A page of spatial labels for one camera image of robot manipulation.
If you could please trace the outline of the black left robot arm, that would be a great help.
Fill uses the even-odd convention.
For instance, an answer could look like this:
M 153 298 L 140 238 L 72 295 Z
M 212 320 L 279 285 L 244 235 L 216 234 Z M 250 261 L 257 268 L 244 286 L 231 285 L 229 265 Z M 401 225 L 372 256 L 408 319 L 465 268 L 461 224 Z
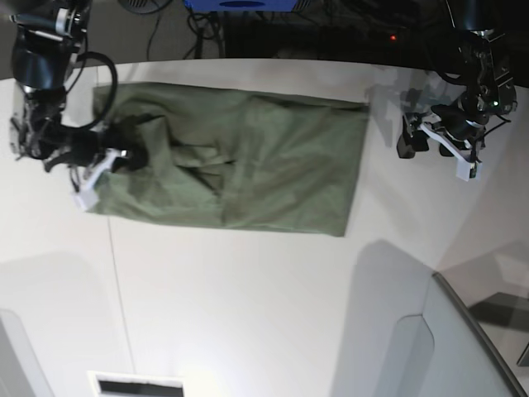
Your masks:
M 442 1 L 441 9 L 457 34 L 464 68 L 458 77 L 434 70 L 445 82 L 463 86 L 465 91 L 449 105 L 434 104 L 425 112 L 405 113 L 397 153 L 402 159 L 412 159 L 429 150 L 429 140 L 438 138 L 441 155 L 462 155 L 477 165 L 490 133 L 490 118 L 500 119 L 497 127 L 502 127 L 510 122 L 506 116 L 517 108 L 505 35 L 491 1 Z

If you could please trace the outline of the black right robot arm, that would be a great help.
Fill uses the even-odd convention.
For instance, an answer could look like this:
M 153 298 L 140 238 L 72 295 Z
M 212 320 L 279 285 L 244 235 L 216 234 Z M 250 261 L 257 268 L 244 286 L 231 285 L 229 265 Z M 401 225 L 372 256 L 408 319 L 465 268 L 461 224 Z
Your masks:
M 3 1 L 1 12 L 17 27 L 11 69 L 22 97 L 20 116 L 11 118 L 12 149 L 21 158 L 57 165 L 92 167 L 110 159 L 110 169 L 138 170 L 148 163 L 144 148 L 125 138 L 104 119 L 117 96 L 115 64 L 88 50 L 90 1 Z M 96 60 L 109 68 L 112 84 L 95 119 L 80 127 L 65 126 L 66 86 L 77 63 Z

